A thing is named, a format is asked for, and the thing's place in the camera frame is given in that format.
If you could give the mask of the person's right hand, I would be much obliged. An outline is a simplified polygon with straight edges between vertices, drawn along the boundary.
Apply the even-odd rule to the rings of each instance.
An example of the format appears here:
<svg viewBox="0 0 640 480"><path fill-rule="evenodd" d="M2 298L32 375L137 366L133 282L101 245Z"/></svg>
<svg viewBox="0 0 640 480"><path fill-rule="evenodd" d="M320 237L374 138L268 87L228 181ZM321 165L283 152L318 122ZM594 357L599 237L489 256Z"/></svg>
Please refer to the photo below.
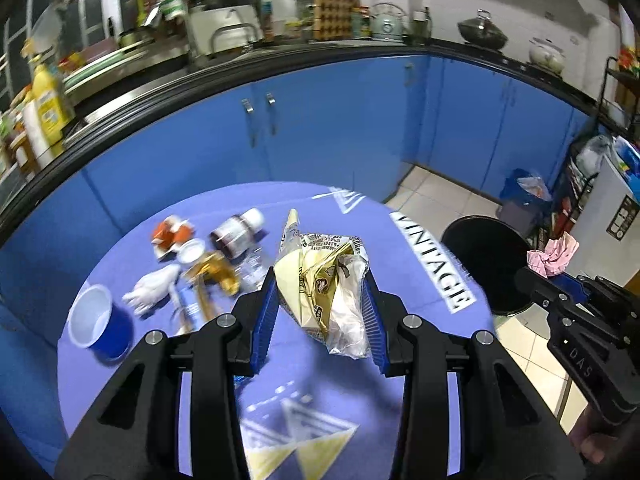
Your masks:
<svg viewBox="0 0 640 480"><path fill-rule="evenodd" d="M620 443L619 438L597 432L600 422L602 419L599 413L587 405L568 434L574 449L595 465L602 464Z"/></svg>

